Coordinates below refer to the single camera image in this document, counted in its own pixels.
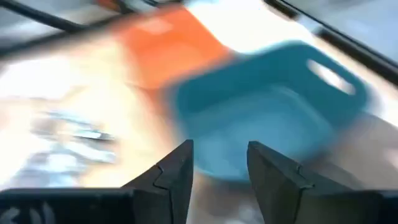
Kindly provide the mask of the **blue white toothbrush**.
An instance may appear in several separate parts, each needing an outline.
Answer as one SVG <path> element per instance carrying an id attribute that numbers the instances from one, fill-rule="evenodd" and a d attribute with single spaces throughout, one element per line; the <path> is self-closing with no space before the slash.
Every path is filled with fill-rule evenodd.
<path id="1" fill-rule="evenodd" d="M 44 187 L 74 187 L 92 164 L 114 164 L 108 146 L 115 137 L 91 121 L 68 111 L 52 110 L 36 121 L 31 132 L 49 142 L 49 148 L 29 160 L 27 170 L 44 179 Z"/>

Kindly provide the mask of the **teal plastic bin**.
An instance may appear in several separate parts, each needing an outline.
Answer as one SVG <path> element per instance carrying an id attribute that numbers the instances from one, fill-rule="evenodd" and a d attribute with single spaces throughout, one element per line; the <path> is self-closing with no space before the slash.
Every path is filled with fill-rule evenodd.
<path id="1" fill-rule="evenodd" d="M 207 176 L 245 182 L 259 141 L 299 162 L 325 149 L 366 107 L 365 84 L 304 42 L 284 42 L 180 81 L 166 91 L 180 136 Z"/>

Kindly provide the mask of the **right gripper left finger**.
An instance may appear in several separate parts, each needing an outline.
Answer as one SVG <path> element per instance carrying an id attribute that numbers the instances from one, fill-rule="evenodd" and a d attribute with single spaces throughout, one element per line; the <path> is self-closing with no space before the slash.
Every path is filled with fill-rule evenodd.
<path id="1" fill-rule="evenodd" d="M 123 185 L 132 191 L 121 224 L 186 224 L 193 184 L 193 141 L 186 140 Z"/>

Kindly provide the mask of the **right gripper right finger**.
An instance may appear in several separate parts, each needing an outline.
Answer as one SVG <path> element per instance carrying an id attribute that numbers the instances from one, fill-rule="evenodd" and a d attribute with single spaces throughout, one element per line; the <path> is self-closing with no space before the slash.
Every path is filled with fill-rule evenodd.
<path id="1" fill-rule="evenodd" d="M 351 190 L 258 141 L 248 143 L 247 165 L 265 224 L 295 224 L 306 190 L 320 194 Z"/>

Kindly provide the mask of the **orange plastic bin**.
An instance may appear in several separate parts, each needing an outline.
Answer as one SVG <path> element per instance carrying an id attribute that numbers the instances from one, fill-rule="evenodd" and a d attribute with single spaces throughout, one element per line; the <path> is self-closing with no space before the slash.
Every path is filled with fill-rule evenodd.
<path id="1" fill-rule="evenodd" d="M 129 82 L 145 89 L 162 88 L 231 57 L 231 51 L 183 5 L 124 19 L 113 32 L 124 48 Z"/>

